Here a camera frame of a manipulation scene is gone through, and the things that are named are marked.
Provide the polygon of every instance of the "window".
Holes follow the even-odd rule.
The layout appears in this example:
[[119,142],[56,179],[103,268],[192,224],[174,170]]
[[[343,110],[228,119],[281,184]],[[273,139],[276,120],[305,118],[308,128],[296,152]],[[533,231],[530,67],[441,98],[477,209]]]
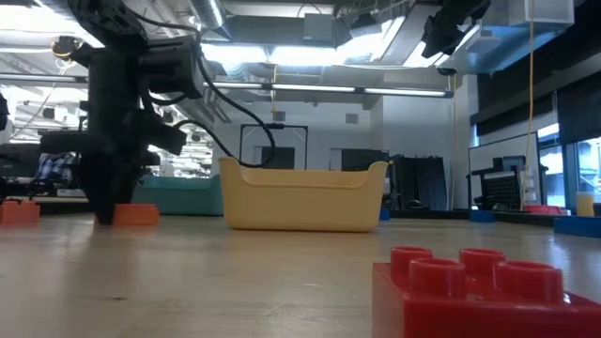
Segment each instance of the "window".
[[565,186],[562,146],[559,144],[559,125],[553,124],[538,131],[539,159],[543,166],[543,193],[547,205],[565,207]]
[[601,202],[601,137],[578,142],[578,190]]

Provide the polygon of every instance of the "wooden table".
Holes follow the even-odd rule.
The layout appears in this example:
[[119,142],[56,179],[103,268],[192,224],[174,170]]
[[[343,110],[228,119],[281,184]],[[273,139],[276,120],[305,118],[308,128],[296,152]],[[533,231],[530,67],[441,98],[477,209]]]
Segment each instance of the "wooden table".
[[2,337],[369,337],[371,265],[393,246],[457,258],[465,247],[564,270],[601,300],[598,239],[497,223],[402,220],[371,234],[230,231],[165,217],[156,230],[99,230],[91,215],[0,228]]

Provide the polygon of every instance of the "whiteboard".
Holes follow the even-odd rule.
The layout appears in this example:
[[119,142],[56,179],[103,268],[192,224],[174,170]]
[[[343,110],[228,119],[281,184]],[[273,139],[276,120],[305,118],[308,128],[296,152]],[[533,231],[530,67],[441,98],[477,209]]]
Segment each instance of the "whiteboard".
[[[487,145],[470,148],[470,173],[475,170],[488,169],[492,167],[492,159],[505,156],[526,156],[526,144],[528,143],[528,134],[512,137],[506,140],[493,142]],[[531,168],[530,188],[527,194],[527,204],[541,203],[541,187],[538,159],[538,135],[536,132],[531,134],[529,166]],[[470,206],[473,206],[473,199],[482,196],[482,186],[480,185],[480,176],[470,176],[471,182],[471,200]]]

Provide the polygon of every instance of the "plastic bin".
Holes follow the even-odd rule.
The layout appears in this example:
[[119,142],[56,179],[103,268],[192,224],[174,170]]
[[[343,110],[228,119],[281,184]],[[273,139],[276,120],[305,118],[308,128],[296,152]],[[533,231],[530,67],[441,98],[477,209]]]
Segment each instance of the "plastic bin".
[[162,215],[223,215],[219,175],[212,178],[144,176],[131,202],[155,204]]
[[249,169],[219,159],[234,229],[367,232],[378,226],[386,162],[366,172]]

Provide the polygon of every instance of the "red object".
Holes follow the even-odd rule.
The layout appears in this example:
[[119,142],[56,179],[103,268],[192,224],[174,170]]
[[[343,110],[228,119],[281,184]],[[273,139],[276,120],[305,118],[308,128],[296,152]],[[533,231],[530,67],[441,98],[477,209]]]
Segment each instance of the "red object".
[[36,202],[6,201],[0,206],[0,224],[30,224],[39,222],[39,206]]
[[538,215],[560,215],[562,216],[562,209],[560,207],[550,206],[524,206],[524,210]]
[[506,261],[501,252],[460,251],[460,263],[394,248],[374,264],[372,338],[601,337],[601,305],[565,293],[562,272]]
[[159,210],[152,204],[115,206],[113,226],[152,226],[159,224]]

